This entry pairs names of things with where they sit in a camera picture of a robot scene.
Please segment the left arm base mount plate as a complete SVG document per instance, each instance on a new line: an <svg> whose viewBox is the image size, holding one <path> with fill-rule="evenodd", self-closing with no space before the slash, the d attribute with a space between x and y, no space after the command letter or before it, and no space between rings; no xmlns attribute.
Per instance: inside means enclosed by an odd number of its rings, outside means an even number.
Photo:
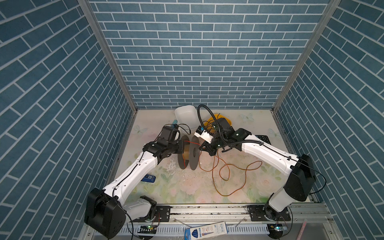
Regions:
<svg viewBox="0 0 384 240"><path fill-rule="evenodd" d="M151 207L149 213L146 216L133 220L133 222L169 222L170 214L171 206Z"/></svg>

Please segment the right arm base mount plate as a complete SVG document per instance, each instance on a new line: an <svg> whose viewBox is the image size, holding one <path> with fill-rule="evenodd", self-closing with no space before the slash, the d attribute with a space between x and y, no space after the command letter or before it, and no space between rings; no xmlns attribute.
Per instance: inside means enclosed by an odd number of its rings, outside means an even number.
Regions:
<svg viewBox="0 0 384 240"><path fill-rule="evenodd" d="M250 214L252 222L271 222L277 220L285 220L287 222L292 219L287 207L281 212L277 212L271 207L266 207L265 205L248 205L246 209Z"/></svg>

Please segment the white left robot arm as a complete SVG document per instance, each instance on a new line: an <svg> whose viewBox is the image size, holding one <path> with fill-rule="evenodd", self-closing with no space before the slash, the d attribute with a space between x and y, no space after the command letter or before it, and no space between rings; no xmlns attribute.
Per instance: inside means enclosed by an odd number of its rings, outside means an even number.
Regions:
<svg viewBox="0 0 384 240"><path fill-rule="evenodd" d="M123 206L141 180L164 158L181 154L183 141L177 125L165 125L155 141L147 143L138 158L114 181L102 189L94 188L87 196L85 223L112 239L124 226L126 219L153 221L156 201L142 196L137 201Z"/></svg>

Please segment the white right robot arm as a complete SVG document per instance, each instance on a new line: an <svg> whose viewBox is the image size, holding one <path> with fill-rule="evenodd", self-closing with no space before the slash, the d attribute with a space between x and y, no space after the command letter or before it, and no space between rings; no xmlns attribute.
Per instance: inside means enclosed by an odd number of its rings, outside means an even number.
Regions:
<svg viewBox="0 0 384 240"><path fill-rule="evenodd" d="M288 177L285 185L273 193L264 205L267 219L276 220L288 205L307 199L316 181L313 161L309 156L289 154L245 129L234 130L224 118L215 121L214 130L214 133L210 133L204 125L197 128L195 136L204 140L201 151L215 156L220 148L237 149L261 159Z"/></svg>

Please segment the dark grey perforated spool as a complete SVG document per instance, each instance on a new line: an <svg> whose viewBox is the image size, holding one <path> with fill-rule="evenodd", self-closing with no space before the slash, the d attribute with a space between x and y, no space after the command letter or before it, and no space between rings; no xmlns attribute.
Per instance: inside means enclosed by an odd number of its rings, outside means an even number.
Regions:
<svg viewBox="0 0 384 240"><path fill-rule="evenodd" d="M191 170L195 170L199 164L200 157L200 142L199 138L193 136L190 140L188 136L182 136L181 141L183 141L184 151L182 154L178 154L178 164L179 167L184 170L186 167L190 166Z"/></svg>

